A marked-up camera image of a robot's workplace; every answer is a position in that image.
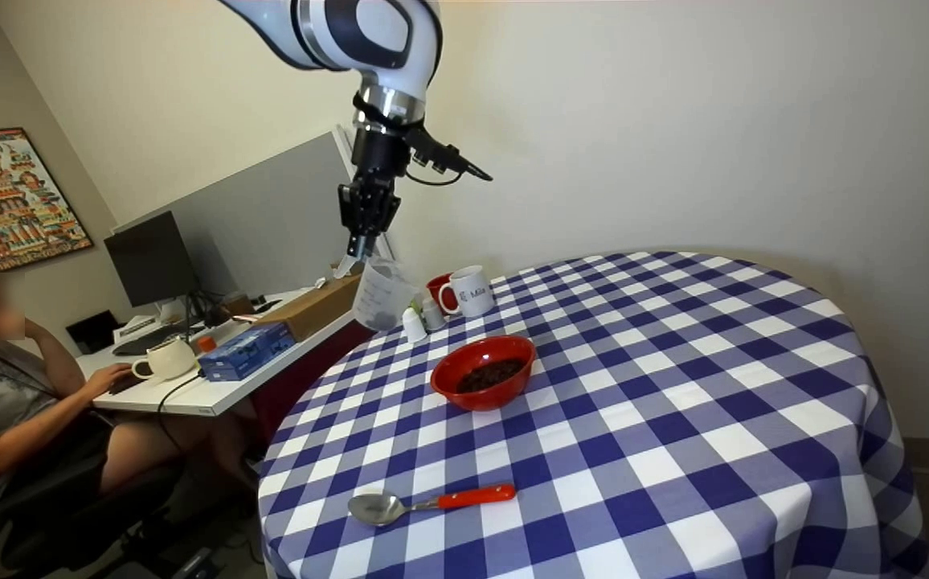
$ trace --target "black cable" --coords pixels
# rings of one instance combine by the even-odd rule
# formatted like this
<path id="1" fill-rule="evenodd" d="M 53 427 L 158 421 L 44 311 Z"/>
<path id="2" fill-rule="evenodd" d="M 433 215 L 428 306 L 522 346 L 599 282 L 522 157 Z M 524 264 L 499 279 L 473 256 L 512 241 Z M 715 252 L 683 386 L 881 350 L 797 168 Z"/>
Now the black cable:
<path id="1" fill-rule="evenodd" d="M 464 171 L 456 171 L 456 177 L 449 177 L 449 181 L 423 181 L 423 177 L 416 177 L 416 174 L 408 174 L 408 171 L 404 171 L 404 177 L 408 177 L 413 183 L 421 183 L 421 186 L 449 186 L 449 183 L 456 183 L 456 181 L 464 177 Z"/>
<path id="2" fill-rule="evenodd" d="M 155 421 L 158 421 L 158 427 L 165 430 L 165 439 L 174 444 L 174 452 L 177 454 L 182 454 L 182 448 L 177 444 L 177 439 L 174 439 L 174 430 L 168 427 L 168 414 L 165 414 L 165 406 L 168 406 L 168 399 L 177 393 L 177 390 L 182 390 L 182 386 L 190 386 L 190 384 L 196 384 L 196 381 L 185 381 L 185 384 L 181 384 L 181 386 L 174 386 L 158 406 L 155 406 Z"/>

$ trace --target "desk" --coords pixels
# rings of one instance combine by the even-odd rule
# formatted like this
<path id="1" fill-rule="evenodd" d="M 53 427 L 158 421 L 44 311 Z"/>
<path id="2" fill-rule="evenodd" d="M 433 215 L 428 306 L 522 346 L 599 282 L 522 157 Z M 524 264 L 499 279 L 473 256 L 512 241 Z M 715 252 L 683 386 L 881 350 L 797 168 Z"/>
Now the desk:
<path id="1" fill-rule="evenodd" d="M 259 481 L 272 573 L 309 577 L 915 577 L 929 567 L 899 430 L 841 311 L 746 260 L 594 256 L 494 279 L 484 319 L 380 335 L 280 426 Z M 529 386 L 499 413 L 432 393 L 452 349 L 518 331 Z M 518 498 L 381 532 L 408 503 Z"/>
<path id="2" fill-rule="evenodd" d="M 133 386 L 133 390 L 121 390 L 121 393 L 101 397 L 95 410 L 215 418 L 215 414 L 227 413 L 233 406 L 237 406 L 254 390 L 259 390 L 280 369 L 294 368 L 299 359 L 306 359 L 313 349 L 318 349 L 323 343 L 329 343 L 335 331 L 340 331 L 350 323 L 354 323 L 354 311 L 339 316 L 335 323 L 329 323 L 318 331 L 313 331 L 309 339 L 295 343 L 288 350 L 276 355 L 272 360 L 266 360 L 265 368 L 246 375 L 244 381 L 210 384 L 210 381 L 196 376 L 193 384 L 165 386 L 165 390 L 161 386 Z M 116 360 L 119 359 L 111 359 L 110 350 L 101 350 L 101 355 L 91 355 L 91 359 L 77 359 L 83 375 L 93 375 L 95 368 L 105 368 L 105 363 L 116 363 Z"/>

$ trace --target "person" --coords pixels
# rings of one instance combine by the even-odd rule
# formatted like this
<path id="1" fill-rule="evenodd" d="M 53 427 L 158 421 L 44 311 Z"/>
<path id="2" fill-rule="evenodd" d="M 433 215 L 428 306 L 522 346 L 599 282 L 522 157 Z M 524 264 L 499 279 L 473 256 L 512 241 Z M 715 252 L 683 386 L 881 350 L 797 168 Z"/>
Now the person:
<path id="1" fill-rule="evenodd" d="M 77 454 L 101 459 L 83 484 L 86 492 L 119 489 L 196 452 L 254 489 L 244 471 L 246 435 L 235 418 L 101 414 L 93 399 L 116 390 L 128 363 L 83 376 L 68 349 L 38 323 L 27 323 L 27 339 L 38 355 L 0 346 L 0 498 L 28 484 L 28 474 L 53 474 L 53 459 L 77 459 Z"/>

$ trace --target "office chair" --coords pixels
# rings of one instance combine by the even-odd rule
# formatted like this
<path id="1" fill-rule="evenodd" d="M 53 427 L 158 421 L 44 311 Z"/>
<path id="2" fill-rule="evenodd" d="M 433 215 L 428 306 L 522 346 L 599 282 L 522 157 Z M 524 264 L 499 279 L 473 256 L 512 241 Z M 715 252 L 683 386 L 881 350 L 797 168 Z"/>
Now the office chair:
<path id="1" fill-rule="evenodd" d="M 165 527 L 165 506 L 182 475 L 182 464 L 169 459 L 143 474 L 128 487 L 68 506 L 68 475 L 49 481 L 41 489 L 13 497 L 0 506 L 0 567 L 20 577 L 49 577 L 55 569 L 79 569 L 121 540 L 121 559 L 143 559 L 155 527 Z"/>

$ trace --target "wall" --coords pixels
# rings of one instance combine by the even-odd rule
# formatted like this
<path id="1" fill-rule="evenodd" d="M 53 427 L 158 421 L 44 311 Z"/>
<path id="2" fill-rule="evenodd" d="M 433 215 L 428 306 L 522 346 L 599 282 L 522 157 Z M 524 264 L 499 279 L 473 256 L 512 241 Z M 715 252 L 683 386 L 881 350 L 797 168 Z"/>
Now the wall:
<path id="1" fill-rule="evenodd" d="M 0 26 L 119 224 L 329 133 L 350 100 L 215 0 L 0 0 Z"/>
<path id="2" fill-rule="evenodd" d="M 929 4 L 440 6 L 428 126 L 494 183 L 403 186 L 418 276 L 608 248 L 760 258 L 848 310 L 903 430 L 929 439 Z M 219 4 L 0 0 L 0 22 L 111 209 L 347 110 L 350 73 L 280 69 Z"/>
<path id="3" fill-rule="evenodd" d="M 104 206 L 101 191 L 75 157 L 49 108 L 41 103 L 34 83 L 9 53 L 4 33 L 0 33 L 0 126 L 21 126 L 28 133 L 28 140 L 41 153 L 41 162 L 55 174 L 58 186 L 68 195 L 71 206 L 77 209 L 79 224 L 91 228 L 93 240 L 101 240 L 111 225 L 111 215 Z M 110 270 L 104 270 L 101 245 L 83 256 L 33 264 L 27 274 L 27 287 L 28 287 L 28 316 L 44 323 L 62 339 L 68 323 L 77 323 L 101 310 L 111 311 L 126 310 L 119 287 L 110 279 Z"/>

